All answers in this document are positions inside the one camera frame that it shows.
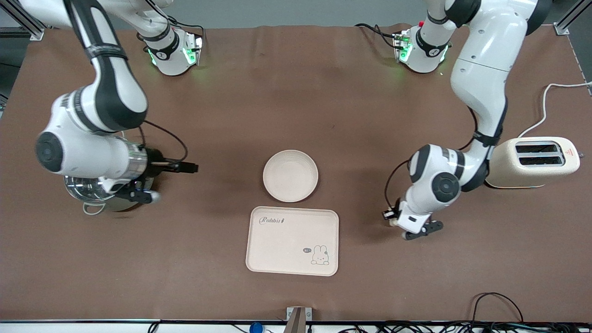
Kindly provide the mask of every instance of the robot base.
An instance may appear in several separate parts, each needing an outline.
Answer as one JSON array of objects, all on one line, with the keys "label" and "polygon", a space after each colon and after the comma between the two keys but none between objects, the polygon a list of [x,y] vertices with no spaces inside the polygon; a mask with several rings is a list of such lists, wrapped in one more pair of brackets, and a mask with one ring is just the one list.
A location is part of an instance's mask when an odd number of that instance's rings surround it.
[{"label": "robot base", "polygon": [[438,67],[440,62],[444,61],[448,46],[442,51],[441,56],[428,57],[426,52],[417,46],[416,34],[419,26],[414,26],[409,30],[401,32],[404,39],[402,41],[393,40],[395,45],[403,46],[403,50],[395,49],[395,58],[398,62],[404,63],[414,72],[429,73]]},{"label": "robot base", "polygon": [[152,63],[158,67],[158,70],[169,76],[176,76],[185,73],[191,66],[199,65],[203,38],[196,37],[192,33],[187,33],[183,29],[174,28],[179,36],[180,43],[176,50],[167,60],[161,60],[157,54],[154,55],[150,50],[148,53],[152,58]]}]

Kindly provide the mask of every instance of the gray floor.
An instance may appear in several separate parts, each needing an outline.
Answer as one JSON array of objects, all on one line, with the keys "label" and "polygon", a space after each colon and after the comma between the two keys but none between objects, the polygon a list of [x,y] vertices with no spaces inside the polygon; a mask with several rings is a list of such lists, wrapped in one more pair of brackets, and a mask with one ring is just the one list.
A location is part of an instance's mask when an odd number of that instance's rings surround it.
[{"label": "gray floor", "polygon": [[[575,0],[556,0],[547,23],[556,21]],[[245,28],[260,25],[323,25],[352,26],[356,23],[392,25],[416,24],[425,17],[425,4],[414,0],[176,0],[166,8],[167,14],[187,24],[205,28]],[[116,29],[130,27],[113,18]],[[0,11],[0,27],[14,25]],[[570,27],[570,39],[579,57],[583,72],[592,78],[592,9],[588,9]],[[0,39],[0,63],[19,66],[29,41]],[[18,75],[18,67],[0,65],[0,94],[9,96]]]}]

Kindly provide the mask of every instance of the plate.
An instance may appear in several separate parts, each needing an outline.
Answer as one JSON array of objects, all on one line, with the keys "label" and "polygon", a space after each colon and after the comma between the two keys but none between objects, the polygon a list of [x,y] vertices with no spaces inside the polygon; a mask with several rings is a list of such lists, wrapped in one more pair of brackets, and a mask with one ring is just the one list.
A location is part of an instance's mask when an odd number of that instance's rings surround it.
[{"label": "plate", "polygon": [[279,201],[301,201],[317,187],[317,165],[301,151],[279,152],[265,165],[263,183],[271,196]]}]

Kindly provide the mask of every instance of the black cable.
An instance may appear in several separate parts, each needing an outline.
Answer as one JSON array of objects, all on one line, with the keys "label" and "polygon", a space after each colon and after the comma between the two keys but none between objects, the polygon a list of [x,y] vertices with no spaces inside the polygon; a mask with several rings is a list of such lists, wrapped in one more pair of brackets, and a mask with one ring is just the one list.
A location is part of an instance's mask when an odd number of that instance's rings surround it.
[{"label": "black cable", "polygon": [[10,67],[16,67],[16,68],[20,68],[21,67],[21,66],[17,66],[17,65],[11,65],[11,64],[5,63],[5,62],[0,62],[0,65],[10,66]]},{"label": "black cable", "polygon": [[401,327],[401,326],[399,326],[399,327],[397,328],[397,330],[396,330],[396,331],[395,331],[394,329],[391,329],[391,333],[399,333],[399,332],[400,332],[400,331],[402,331],[404,328],[405,328],[405,327]]},{"label": "black cable", "polygon": [[401,162],[401,164],[397,165],[397,167],[395,168],[395,170],[393,170],[393,171],[391,172],[391,175],[390,175],[390,176],[388,176],[388,179],[387,179],[387,183],[386,183],[386,185],[384,185],[384,198],[385,198],[385,200],[387,201],[387,205],[388,205],[388,207],[389,207],[389,208],[392,208],[392,204],[391,204],[391,202],[390,202],[390,201],[389,201],[389,199],[388,199],[388,185],[389,185],[389,184],[390,184],[390,182],[391,182],[392,176],[394,176],[394,175],[395,175],[395,172],[397,172],[397,170],[398,170],[398,169],[399,169],[401,166],[403,166],[403,164],[405,164],[405,163],[407,163],[407,162],[409,162],[409,160],[402,161],[402,162]]},{"label": "black cable", "polygon": [[455,321],[455,322],[451,322],[449,324],[447,324],[446,326],[444,326],[439,333],[449,333],[449,332],[454,332],[454,330],[456,329],[456,326],[462,323],[466,323],[466,321]]},{"label": "black cable", "polygon": [[419,327],[417,327],[415,325],[415,323],[412,323],[412,322],[407,322],[407,321],[386,321],[385,323],[387,325],[391,325],[391,326],[398,326],[399,327],[399,330],[398,331],[401,331],[401,330],[407,328],[408,330],[410,330],[413,333],[422,333],[422,330]]},{"label": "black cable", "polygon": [[152,324],[150,324],[150,326],[148,327],[148,333],[155,333],[156,330],[158,329],[159,324],[160,324],[160,321],[153,322]]},{"label": "black cable", "polygon": [[389,328],[386,324],[385,325],[377,325],[376,328],[378,329],[376,333],[393,333],[393,330]]},{"label": "black cable", "polygon": [[413,326],[415,326],[416,328],[418,328],[420,332],[423,332],[422,331],[422,327],[423,327],[423,328],[425,328],[428,331],[428,333],[434,333],[434,331],[432,331],[431,328],[429,328],[428,326],[426,326],[424,324],[421,324],[421,323],[418,323],[418,322],[414,322],[413,323]]},{"label": "black cable", "polygon": [[235,324],[230,324],[230,326],[233,326],[234,328],[238,329],[239,331],[241,331],[242,333],[248,333],[247,331],[245,331],[244,329],[236,326]]},{"label": "black cable", "polygon": [[184,27],[189,27],[189,28],[200,28],[201,29],[201,34],[205,38],[205,28],[202,27],[201,25],[199,25],[199,24],[185,24],[185,23],[181,23],[181,22],[177,21],[176,18],[174,18],[173,16],[170,16],[170,15],[169,15],[169,20],[170,20],[170,22],[172,24],[182,25]]},{"label": "black cable", "polygon": [[[473,111],[473,109],[471,109],[470,107],[468,107],[468,109],[469,109],[469,111],[471,112],[471,116],[473,117],[473,122],[474,122],[474,124],[475,124],[475,130],[474,130],[474,132],[477,132],[477,116],[475,115],[475,111]],[[461,150],[463,150],[463,149],[467,148],[468,146],[470,146],[470,145],[471,145],[471,143],[473,142],[473,140],[474,140],[474,139],[475,139],[474,137],[471,137],[471,140],[469,140],[469,142],[467,142],[467,143],[466,143],[466,145],[464,145],[464,146],[460,147],[460,148],[459,148],[459,149],[457,149],[457,150],[458,150],[458,151],[461,151]],[[391,172],[391,175],[390,175],[390,176],[388,176],[388,179],[387,179],[387,184],[386,184],[386,185],[385,185],[385,187],[384,187],[384,198],[385,198],[385,200],[387,201],[388,207],[392,207],[392,204],[391,204],[391,202],[389,201],[389,199],[388,199],[388,194],[387,194],[387,193],[388,193],[388,185],[389,185],[389,183],[391,182],[392,176],[395,174],[395,172],[397,172],[397,170],[398,170],[398,169],[399,169],[399,168],[400,168],[400,167],[401,167],[403,164],[405,164],[405,163],[407,163],[407,162],[409,162],[409,160],[403,161],[401,164],[397,165],[397,167],[395,168],[395,170],[393,170],[393,171]]]},{"label": "black cable", "polygon": [[368,29],[372,30],[374,33],[377,33],[377,34],[379,34],[379,35],[382,37],[382,40],[383,40],[383,41],[384,41],[384,42],[385,42],[387,45],[389,45],[390,47],[392,47],[393,49],[397,49],[397,50],[403,50],[403,48],[402,48],[401,46],[396,46],[396,45],[393,45],[393,44],[389,43],[389,42],[388,42],[388,40],[387,40],[387,37],[389,37],[389,38],[392,38],[392,35],[393,35],[393,34],[398,34],[398,33],[401,33],[401,31],[396,31],[396,32],[394,32],[394,33],[392,33],[392,34],[383,33],[383,32],[382,32],[382,30],[380,30],[380,27],[378,26],[378,24],[376,24],[376,25],[374,26],[374,28],[372,28],[370,25],[367,25],[367,24],[365,24],[365,23],[358,23],[358,24],[356,24],[356,25],[354,25],[354,26],[355,26],[355,27],[364,27],[364,28],[368,28]]},{"label": "black cable", "polygon": [[154,124],[153,122],[148,121],[148,120],[145,120],[144,122],[146,124],[148,124],[148,125],[151,125],[153,127],[156,127],[157,129],[159,129],[159,130],[167,133],[168,135],[174,137],[175,140],[177,140],[181,144],[181,146],[183,146],[183,150],[185,151],[185,153],[183,154],[183,157],[180,158],[180,159],[170,159],[169,165],[170,164],[175,164],[175,163],[178,163],[178,162],[183,162],[187,158],[187,155],[189,155],[189,149],[187,149],[187,145],[185,144],[185,142],[183,142],[183,140],[181,140],[173,132],[169,131],[168,129],[166,129],[166,128],[162,127],[162,126],[159,126],[157,124]]},{"label": "black cable", "polygon": [[479,305],[479,301],[481,301],[481,299],[483,297],[489,296],[489,295],[496,295],[496,296],[500,296],[503,297],[507,300],[510,301],[510,303],[512,303],[512,305],[516,308],[516,310],[518,310],[518,314],[520,314],[520,322],[524,323],[524,316],[522,315],[522,311],[520,310],[520,308],[516,305],[516,303],[514,303],[513,300],[511,300],[511,298],[509,298],[508,296],[504,295],[504,294],[500,294],[500,293],[496,293],[496,292],[491,292],[491,293],[483,293],[481,296],[479,296],[479,298],[477,298],[477,300],[475,301],[475,308],[473,308],[473,318],[471,319],[471,332],[472,329],[475,325],[475,317],[477,316],[477,306]]},{"label": "black cable", "polygon": [[200,28],[201,29],[201,34],[203,35],[203,37],[205,38],[205,28],[202,27],[199,24],[184,24],[179,22],[176,18],[170,16],[170,15],[163,15],[162,12],[156,7],[156,4],[154,2],[152,2],[152,0],[145,0],[146,3],[148,5],[150,5],[150,7],[152,7],[152,9],[154,11],[156,11],[160,16],[162,16],[163,18],[165,18],[167,21],[169,21],[171,24],[179,26],[182,25],[184,27],[189,27],[189,28]]},{"label": "black cable", "polygon": [[392,34],[386,34],[386,33],[383,33],[382,31],[378,31],[378,30],[374,29],[372,26],[370,26],[369,24],[358,23],[358,24],[354,25],[354,27],[368,28],[368,29],[372,30],[374,33],[382,34],[384,37],[391,37],[392,38]]},{"label": "black cable", "polygon": [[380,27],[378,26],[378,24],[374,26],[374,29],[378,30],[378,33],[380,34],[380,37],[382,37],[382,40],[383,40],[383,41],[384,41],[384,42],[385,42],[387,45],[389,45],[389,46],[390,46],[390,47],[392,47],[393,49],[397,49],[397,50],[403,50],[403,47],[402,47],[402,46],[396,46],[396,45],[393,45],[393,44],[391,44],[391,43],[389,43],[389,42],[388,42],[387,38],[384,36],[385,34],[384,34],[384,33],[383,33],[381,30],[380,30]]},{"label": "black cable", "polygon": [[515,323],[505,323],[506,326],[510,326],[510,327],[514,327],[516,329],[525,329],[527,331],[532,331],[532,332],[544,332],[544,333],[561,333],[559,331],[553,330],[553,331],[549,331],[546,329],[538,329],[538,328],[534,328],[534,327],[530,327],[528,325],[523,325],[523,324],[515,324]]},{"label": "black cable", "polygon": [[[475,130],[473,132],[477,132],[477,117],[475,116],[475,111],[473,111],[473,109],[471,109],[470,107],[468,107],[468,108],[469,108],[469,111],[471,112],[471,116],[473,116],[473,122],[475,123]],[[474,139],[475,139],[475,137],[471,137],[471,140],[469,140],[469,142],[467,142],[466,145],[464,145],[463,147],[460,147],[457,150],[461,151],[461,150],[467,148],[468,146],[470,146],[473,143]]]},{"label": "black cable", "polygon": [[146,136],[144,135],[144,130],[142,129],[141,126],[138,126],[138,129],[140,130],[140,136],[142,138],[142,146],[141,146],[141,148],[143,149],[144,147],[146,147]]},{"label": "black cable", "polygon": [[348,333],[348,332],[351,332],[351,333],[368,333],[368,331],[366,331],[365,329],[360,328],[357,325],[355,325],[353,328],[342,329],[338,333]]}]

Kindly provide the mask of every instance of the stainless steel pot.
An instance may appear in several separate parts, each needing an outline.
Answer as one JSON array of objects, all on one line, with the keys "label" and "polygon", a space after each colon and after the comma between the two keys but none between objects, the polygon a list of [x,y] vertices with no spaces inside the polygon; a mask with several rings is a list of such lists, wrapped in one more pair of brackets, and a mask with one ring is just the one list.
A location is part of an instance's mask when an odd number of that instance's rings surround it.
[{"label": "stainless steel pot", "polygon": [[[152,178],[148,178],[143,184],[145,189],[150,189],[153,183]],[[122,210],[130,209],[137,205],[137,202],[132,202],[123,198],[118,198],[113,194],[106,193],[101,186],[99,179],[94,178],[77,178],[64,176],[64,184],[68,193],[82,201],[82,211],[87,215],[98,215],[104,210],[112,212],[120,212]],[[136,187],[141,187],[141,182],[136,182]]]}]

